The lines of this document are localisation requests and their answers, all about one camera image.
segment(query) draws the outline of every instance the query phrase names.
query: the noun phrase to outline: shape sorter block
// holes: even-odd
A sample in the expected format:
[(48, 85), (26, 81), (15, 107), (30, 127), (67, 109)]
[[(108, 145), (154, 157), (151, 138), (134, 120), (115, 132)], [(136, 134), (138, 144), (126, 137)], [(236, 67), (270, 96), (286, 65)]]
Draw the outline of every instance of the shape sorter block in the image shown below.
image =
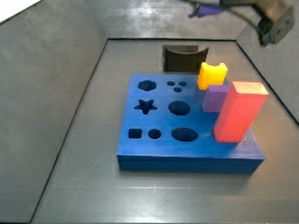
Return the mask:
[(267, 89), (261, 82), (232, 81), (214, 129), (219, 142), (242, 141), (267, 96)]
[(187, 74), (132, 74), (116, 149), (122, 171), (251, 174), (262, 164), (251, 130), (242, 143), (215, 140), (219, 114), (203, 112), (206, 91), (196, 80)]
[(210, 66), (206, 62), (200, 64), (198, 85), (200, 90), (207, 90), (208, 85), (222, 85), (227, 76), (228, 68), (224, 63)]
[(230, 91), (230, 85), (210, 85), (204, 95), (202, 109), (207, 113), (219, 113)]

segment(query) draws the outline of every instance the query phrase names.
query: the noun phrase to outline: yellow block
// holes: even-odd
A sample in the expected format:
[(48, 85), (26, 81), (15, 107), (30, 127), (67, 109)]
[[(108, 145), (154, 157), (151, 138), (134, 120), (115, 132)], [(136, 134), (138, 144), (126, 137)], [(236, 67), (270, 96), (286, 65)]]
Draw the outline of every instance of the yellow block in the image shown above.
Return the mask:
[(219, 63), (218, 66), (210, 66), (206, 62), (202, 62), (198, 79), (199, 89), (207, 90), (208, 85), (222, 85), (227, 72), (228, 68), (224, 63)]

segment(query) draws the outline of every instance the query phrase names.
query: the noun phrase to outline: square hole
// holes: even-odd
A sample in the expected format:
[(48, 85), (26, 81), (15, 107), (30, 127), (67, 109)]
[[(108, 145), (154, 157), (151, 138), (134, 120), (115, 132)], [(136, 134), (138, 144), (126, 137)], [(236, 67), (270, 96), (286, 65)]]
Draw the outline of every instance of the square hole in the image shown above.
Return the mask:
[(142, 138), (143, 131), (140, 129), (128, 130), (128, 138)]

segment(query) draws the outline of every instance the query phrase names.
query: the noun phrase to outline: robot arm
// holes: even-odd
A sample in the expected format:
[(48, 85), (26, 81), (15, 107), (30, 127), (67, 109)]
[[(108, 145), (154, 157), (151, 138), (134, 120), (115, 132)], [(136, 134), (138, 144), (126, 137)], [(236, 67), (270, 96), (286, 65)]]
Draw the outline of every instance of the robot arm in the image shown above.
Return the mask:
[(283, 0), (219, 0), (219, 4), (195, 0), (190, 2), (199, 5), (196, 10), (199, 17), (204, 14), (202, 13), (202, 7), (214, 7), (234, 12), (230, 10), (231, 6), (251, 6), (262, 17), (257, 27), (262, 46), (279, 43), (295, 26), (294, 7), (286, 5)]

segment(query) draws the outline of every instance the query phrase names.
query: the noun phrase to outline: red rectangular prism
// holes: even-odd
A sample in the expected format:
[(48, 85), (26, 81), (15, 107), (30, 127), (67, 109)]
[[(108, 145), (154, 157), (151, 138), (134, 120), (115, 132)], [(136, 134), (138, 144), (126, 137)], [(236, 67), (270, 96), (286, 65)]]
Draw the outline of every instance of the red rectangular prism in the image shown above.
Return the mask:
[(267, 96), (267, 89), (261, 82), (232, 81), (214, 128), (218, 142), (242, 141)]

